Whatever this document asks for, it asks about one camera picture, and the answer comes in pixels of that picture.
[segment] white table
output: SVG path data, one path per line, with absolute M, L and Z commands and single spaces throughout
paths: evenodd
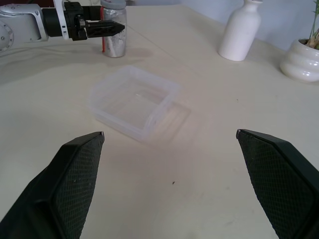
M 120 59 L 103 56 L 99 39 L 53 39 L 0 58 L 0 217 L 62 144 L 104 131 L 81 238 L 277 238 L 235 133 L 286 139 L 319 168 L 318 85 L 282 75 L 283 53 L 260 41 L 244 62 L 219 57 L 223 27 L 184 6 L 129 7 L 128 18 Z M 150 143 L 95 121 L 87 108 L 92 86 L 126 65 L 182 86 L 178 120 Z

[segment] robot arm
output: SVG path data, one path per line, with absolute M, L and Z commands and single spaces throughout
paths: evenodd
M 100 6 L 81 6 L 78 2 L 54 0 L 55 8 L 37 4 L 0 6 L 0 54 L 22 43 L 47 41 L 63 36 L 73 41 L 113 36 L 124 26 L 100 18 Z

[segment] transparent plastic box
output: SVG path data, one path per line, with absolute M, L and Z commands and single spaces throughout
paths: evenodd
M 127 66 L 94 86 L 89 106 L 97 120 L 144 141 L 179 89 L 176 83 Z

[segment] white flower pot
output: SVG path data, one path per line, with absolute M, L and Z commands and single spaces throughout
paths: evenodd
M 319 81 L 319 50 L 296 40 L 280 63 L 282 72 L 302 82 Z
M 261 23 L 257 8 L 263 0 L 244 0 L 242 8 L 229 17 L 218 54 L 232 61 L 242 61 L 255 39 Z

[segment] textured gripper pad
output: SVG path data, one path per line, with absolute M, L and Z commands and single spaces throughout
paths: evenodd
M 280 239 L 294 239 L 314 204 L 314 195 L 269 143 L 238 137 L 257 198 Z
M 80 148 L 55 193 L 54 207 L 67 239 L 81 236 L 95 189 L 103 141 L 101 135 Z

